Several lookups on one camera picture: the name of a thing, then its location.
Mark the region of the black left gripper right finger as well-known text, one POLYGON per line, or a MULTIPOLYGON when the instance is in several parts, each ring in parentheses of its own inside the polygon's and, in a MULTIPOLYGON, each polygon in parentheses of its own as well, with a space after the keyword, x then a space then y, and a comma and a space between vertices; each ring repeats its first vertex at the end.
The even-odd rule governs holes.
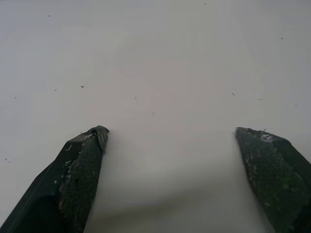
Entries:
POLYGON ((237 127, 250 187, 277 233, 311 231, 311 164, 285 138, 237 127))

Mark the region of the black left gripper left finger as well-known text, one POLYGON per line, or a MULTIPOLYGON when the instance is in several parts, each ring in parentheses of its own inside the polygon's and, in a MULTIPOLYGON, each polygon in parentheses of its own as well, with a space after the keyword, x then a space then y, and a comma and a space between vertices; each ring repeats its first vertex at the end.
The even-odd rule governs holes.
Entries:
POLYGON ((31 183, 2 233, 82 233, 96 196, 109 130, 91 128, 69 140, 31 183))

